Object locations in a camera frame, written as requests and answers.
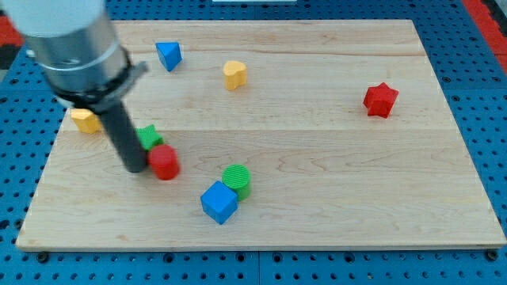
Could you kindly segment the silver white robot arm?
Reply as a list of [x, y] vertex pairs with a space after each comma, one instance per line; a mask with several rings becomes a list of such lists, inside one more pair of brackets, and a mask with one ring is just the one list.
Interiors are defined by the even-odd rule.
[[122, 99], [147, 72], [147, 65], [132, 63], [105, 2], [2, 0], [2, 6], [57, 100], [68, 108], [90, 110], [127, 171], [143, 171], [147, 152]]

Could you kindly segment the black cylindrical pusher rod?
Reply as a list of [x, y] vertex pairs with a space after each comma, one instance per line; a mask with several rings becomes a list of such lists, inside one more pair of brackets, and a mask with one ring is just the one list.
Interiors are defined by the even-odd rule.
[[125, 169], [130, 173], [144, 171], [147, 167], [147, 152], [139, 141], [124, 104], [120, 101], [98, 116]]

